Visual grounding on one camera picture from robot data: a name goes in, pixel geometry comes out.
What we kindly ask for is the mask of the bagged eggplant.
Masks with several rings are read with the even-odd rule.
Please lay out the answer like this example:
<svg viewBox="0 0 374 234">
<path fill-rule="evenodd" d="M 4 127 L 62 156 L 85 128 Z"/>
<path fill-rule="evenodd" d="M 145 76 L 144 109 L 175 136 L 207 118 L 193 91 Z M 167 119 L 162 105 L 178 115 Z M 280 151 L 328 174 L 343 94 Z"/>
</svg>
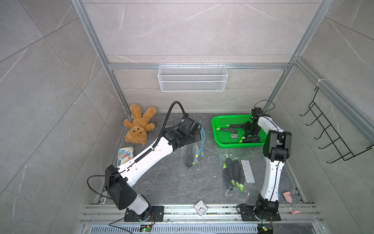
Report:
<svg viewBox="0 0 374 234">
<path fill-rule="evenodd" d="M 234 182 L 234 175 L 233 175 L 232 160 L 230 158 L 226 158 L 225 159 L 225 164 L 228 168 L 228 172 L 229 172 L 230 177 L 231 177 L 232 186 L 234 188 L 235 182 Z"/>
<path fill-rule="evenodd" d="M 233 186 L 232 186 L 230 174 L 228 172 L 228 168 L 225 163 L 223 164 L 223 175 L 224 175 L 225 185 L 228 188 L 228 190 L 230 190 L 231 188 L 233 188 Z"/>
</svg>

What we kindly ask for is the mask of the clear zip-top bag blue zipper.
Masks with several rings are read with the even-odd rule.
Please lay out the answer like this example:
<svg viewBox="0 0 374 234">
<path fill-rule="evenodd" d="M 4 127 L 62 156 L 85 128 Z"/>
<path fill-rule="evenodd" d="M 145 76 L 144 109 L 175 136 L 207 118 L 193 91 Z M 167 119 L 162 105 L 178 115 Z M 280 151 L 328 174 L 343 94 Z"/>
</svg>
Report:
<svg viewBox="0 0 374 234">
<path fill-rule="evenodd" d="M 255 150 L 220 153 L 224 198 L 231 203 L 254 204 L 264 183 L 265 159 Z"/>
</svg>

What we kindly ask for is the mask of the dark eggplant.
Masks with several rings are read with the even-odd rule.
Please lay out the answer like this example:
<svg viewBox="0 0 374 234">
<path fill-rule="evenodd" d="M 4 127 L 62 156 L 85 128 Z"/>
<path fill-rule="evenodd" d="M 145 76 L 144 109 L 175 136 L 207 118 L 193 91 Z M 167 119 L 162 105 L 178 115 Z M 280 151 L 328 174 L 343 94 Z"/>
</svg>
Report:
<svg viewBox="0 0 374 234">
<path fill-rule="evenodd" d="M 234 175 L 234 182 L 237 185 L 237 187 L 242 192 L 244 189 L 244 173 L 243 173 L 243 167 L 240 164 L 238 160 L 233 161 L 233 175 Z"/>
</svg>

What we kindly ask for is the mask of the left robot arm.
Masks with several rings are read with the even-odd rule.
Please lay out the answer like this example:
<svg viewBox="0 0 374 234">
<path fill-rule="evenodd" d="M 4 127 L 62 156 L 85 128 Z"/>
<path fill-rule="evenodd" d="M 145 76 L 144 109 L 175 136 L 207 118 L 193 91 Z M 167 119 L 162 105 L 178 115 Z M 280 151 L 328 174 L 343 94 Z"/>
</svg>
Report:
<svg viewBox="0 0 374 234">
<path fill-rule="evenodd" d="M 182 111 L 181 122 L 167 127 L 168 118 L 175 105 Z M 170 155 L 179 148 L 200 142 L 202 125 L 185 112 L 179 101 L 174 101 L 165 117 L 160 133 L 153 144 L 127 163 L 106 168 L 104 189 L 107 198 L 111 199 L 119 210 L 127 209 L 133 212 L 140 221 L 147 221 L 153 214 L 151 204 L 140 195 L 133 186 L 158 161 Z"/>
</svg>

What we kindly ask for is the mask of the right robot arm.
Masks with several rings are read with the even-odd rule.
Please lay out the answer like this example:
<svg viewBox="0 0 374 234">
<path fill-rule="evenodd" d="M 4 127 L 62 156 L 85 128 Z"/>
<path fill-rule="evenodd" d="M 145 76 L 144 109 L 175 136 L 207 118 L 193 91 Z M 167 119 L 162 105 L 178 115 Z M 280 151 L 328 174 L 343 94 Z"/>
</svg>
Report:
<svg viewBox="0 0 374 234">
<path fill-rule="evenodd" d="M 252 129 L 260 128 L 266 133 L 263 145 L 265 180 L 254 208 L 255 217 L 265 221 L 278 213 L 281 172 L 290 157 L 292 134 L 280 128 L 260 107 L 253 107 L 251 119 Z"/>
</svg>

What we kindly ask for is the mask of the green plastic basket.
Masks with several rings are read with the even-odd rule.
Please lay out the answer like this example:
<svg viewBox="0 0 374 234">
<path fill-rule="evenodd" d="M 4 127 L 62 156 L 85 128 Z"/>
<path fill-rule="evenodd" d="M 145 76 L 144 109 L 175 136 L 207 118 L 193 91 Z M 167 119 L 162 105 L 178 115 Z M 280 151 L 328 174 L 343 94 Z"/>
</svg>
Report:
<svg viewBox="0 0 374 234">
<path fill-rule="evenodd" d="M 247 122 L 251 122 L 251 115 L 226 115 L 226 116 L 215 116 L 211 120 L 212 131 L 214 140 L 219 148 L 221 149 L 233 149 L 233 148 L 251 148 L 263 146 L 267 137 L 264 130 L 260 130 L 258 136 L 261 138 L 260 143 L 239 143 L 239 140 L 244 136 L 244 125 Z M 232 135 L 225 131 L 216 131 L 219 127 L 230 127 L 235 128 L 238 133 L 238 138 L 231 138 Z"/>
</svg>

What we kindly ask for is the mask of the brown teddy bear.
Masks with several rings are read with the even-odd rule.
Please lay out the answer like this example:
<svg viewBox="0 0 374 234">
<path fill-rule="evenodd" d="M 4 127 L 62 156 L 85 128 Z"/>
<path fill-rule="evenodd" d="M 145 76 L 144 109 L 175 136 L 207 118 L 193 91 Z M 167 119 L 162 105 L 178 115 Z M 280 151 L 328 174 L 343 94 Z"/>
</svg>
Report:
<svg viewBox="0 0 374 234">
<path fill-rule="evenodd" d="M 155 129 L 155 124 L 150 123 L 150 121 L 156 115 L 157 109 L 151 106 L 142 114 L 140 106 L 133 103 L 130 106 L 130 111 L 133 121 L 124 121 L 124 125 L 129 129 L 125 135 L 125 141 L 127 143 L 145 145 L 148 139 L 148 132 Z"/>
</svg>

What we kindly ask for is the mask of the colourful tissue pack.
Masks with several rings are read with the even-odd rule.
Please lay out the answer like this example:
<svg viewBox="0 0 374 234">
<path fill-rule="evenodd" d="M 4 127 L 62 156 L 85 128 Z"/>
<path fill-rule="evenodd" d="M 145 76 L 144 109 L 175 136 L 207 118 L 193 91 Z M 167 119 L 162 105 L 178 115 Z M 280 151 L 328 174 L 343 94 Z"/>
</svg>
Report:
<svg viewBox="0 0 374 234">
<path fill-rule="evenodd" d="M 117 152 L 117 167 L 127 163 L 134 157 L 134 147 L 128 146 L 120 148 Z"/>
</svg>

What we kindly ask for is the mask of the small white clock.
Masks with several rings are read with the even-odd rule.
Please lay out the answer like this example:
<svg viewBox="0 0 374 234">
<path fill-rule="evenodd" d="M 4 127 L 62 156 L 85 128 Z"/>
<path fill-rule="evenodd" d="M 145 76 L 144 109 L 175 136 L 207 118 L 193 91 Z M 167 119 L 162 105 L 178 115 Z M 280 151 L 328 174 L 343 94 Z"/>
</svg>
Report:
<svg viewBox="0 0 374 234">
<path fill-rule="evenodd" d="M 208 211 L 208 206 L 203 200 L 200 200 L 194 205 L 194 209 L 199 216 L 202 216 Z"/>
</svg>

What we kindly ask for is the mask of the pink sand timer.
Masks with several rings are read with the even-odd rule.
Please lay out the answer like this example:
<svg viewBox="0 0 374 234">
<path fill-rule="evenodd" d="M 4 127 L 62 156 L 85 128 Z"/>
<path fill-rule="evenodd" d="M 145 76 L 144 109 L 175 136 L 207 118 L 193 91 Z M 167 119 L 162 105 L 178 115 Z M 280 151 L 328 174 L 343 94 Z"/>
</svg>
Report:
<svg viewBox="0 0 374 234">
<path fill-rule="evenodd" d="M 289 203 L 289 209 L 291 214 L 298 215 L 301 213 L 299 208 L 293 203 L 293 198 L 291 196 L 291 192 L 284 192 L 282 193 L 284 199 Z"/>
</svg>

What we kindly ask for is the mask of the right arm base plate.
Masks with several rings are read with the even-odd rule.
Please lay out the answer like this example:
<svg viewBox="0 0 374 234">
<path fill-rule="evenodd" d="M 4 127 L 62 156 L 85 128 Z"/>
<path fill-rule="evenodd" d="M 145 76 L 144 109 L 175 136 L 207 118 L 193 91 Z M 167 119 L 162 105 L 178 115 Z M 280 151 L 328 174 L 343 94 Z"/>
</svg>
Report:
<svg viewBox="0 0 374 234">
<path fill-rule="evenodd" d="M 256 206 L 239 204 L 236 207 L 242 221 L 281 221 L 278 211 L 257 209 Z"/>
</svg>

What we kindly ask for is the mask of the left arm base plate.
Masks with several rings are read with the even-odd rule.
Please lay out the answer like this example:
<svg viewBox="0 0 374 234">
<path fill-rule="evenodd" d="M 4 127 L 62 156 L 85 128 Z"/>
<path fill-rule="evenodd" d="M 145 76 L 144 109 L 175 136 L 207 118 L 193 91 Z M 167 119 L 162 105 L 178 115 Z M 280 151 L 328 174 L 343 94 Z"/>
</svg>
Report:
<svg viewBox="0 0 374 234">
<path fill-rule="evenodd" d="M 125 222 L 162 222 L 164 218 L 164 206 L 151 206 L 142 214 L 137 214 L 134 211 L 127 209 L 124 217 Z"/>
</svg>

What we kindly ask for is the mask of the black wall hook rack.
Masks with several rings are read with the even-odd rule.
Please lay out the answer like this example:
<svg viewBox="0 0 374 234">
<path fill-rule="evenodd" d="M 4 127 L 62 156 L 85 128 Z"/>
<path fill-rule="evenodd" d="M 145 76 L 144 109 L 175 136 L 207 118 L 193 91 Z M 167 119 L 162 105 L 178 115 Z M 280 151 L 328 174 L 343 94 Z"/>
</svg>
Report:
<svg viewBox="0 0 374 234">
<path fill-rule="evenodd" d="M 312 126 L 314 123 L 318 123 L 318 125 L 322 128 L 322 131 L 318 137 L 314 137 L 315 140 L 321 139 L 323 136 L 326 136 L 328 142 L 323 146 L 319 146 L 320 150 L 324 150 L 330 146 L 333 146 L 335 150 L 338 152 L 338 157 L 334 160 L 326 160 L 326 163 L 332 164 L 339 160 L 348 161 L 350 159 L 354 159 L 368 151 L 374 149 L 374 145 L 369 145 L 363 151 L 359 153 L 354 153 L 343 137 L 338 132 L 337 128 L 333 126 L 332 122 L 327 118 L 327 116 L 323 113 L 323 111 L 319 108 L 317 103 L 315 102 L 316 96 L 318 94 L 319 88 L 316 87 L 314 89 L 314 96 L 311 102 L 307 106 L 307 110 L 304 114 L 299 114 L 300 117 L 308 116 L 309 114 L 312 115 L 313 121 L 311 123 L 306 123 L 305 126 Z"/>
</svg>

